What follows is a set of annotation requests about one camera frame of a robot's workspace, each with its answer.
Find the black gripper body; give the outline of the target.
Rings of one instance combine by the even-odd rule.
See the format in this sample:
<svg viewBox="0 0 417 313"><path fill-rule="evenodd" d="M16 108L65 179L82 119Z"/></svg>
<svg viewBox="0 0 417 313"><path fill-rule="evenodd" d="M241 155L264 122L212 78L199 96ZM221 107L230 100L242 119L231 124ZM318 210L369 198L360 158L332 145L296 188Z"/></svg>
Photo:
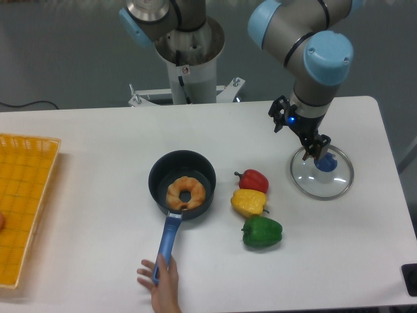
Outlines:
<svg viewBox="0 0 417 313"><path fill-rule="evenodd" d="M304 117L301 115L301 109L296 104L292 104L288 114L288 126L298 136L302 146L323 145L325 136L319 134L319 126L323 119L324 115Z"/></svg>

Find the person's hand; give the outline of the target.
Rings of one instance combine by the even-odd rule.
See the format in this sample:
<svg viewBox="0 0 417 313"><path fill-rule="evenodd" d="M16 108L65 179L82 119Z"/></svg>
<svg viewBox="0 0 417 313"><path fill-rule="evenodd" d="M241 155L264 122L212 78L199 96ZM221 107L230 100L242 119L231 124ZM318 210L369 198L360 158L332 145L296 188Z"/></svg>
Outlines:
<svg viewBox="0 0 417 313"><path fill-rule="evenodd" d="M179 306L179 274L177 263L172 256L167 265L165 258L159 255L156 263L141 260L142 268L137 270L137 281L151 293L151 305L154 312L182 312ZM159 267L159 283L152 281L155 266Z"/></svg>

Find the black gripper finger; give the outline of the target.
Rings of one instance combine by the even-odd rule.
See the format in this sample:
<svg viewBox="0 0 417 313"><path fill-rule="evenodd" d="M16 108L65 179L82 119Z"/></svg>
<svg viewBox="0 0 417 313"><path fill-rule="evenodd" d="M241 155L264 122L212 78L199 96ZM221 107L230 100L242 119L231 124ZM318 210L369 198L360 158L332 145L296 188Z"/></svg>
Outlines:
<svg viewBox="0 0 417 313"><path fill-rule="evenodd" d="M314 159L321 160L328 152L331 138L325 134L316 134L314 138Z"/></svg>
<svg viewBox="0 0 417 313"><path fill-rule="evenodd" d="M305 150L302 160L307 160L308 158L315 158L315 140L305 139L302 145Z"/></svg>

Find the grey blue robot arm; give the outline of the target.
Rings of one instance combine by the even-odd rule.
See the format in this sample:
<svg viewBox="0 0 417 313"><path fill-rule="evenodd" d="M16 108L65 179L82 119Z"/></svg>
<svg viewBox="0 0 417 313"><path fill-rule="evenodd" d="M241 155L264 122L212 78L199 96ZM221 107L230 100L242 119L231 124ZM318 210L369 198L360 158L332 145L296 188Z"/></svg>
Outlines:
<svg viewBox="0 0 417 313"><path fill-rule="evenodd" d="M353 60L351 42L330 27L360 8L361 1L263 1L252 13L248 34L294 77L289 98L270 108L275 129L289 127L305 156L321 160L330 138L321 124ZM166 62L173 102L216 100L216 75L207 72L221 54L222 27L206 13L204 1L127 1L119 17L140 46L154 45Z"/></svg>

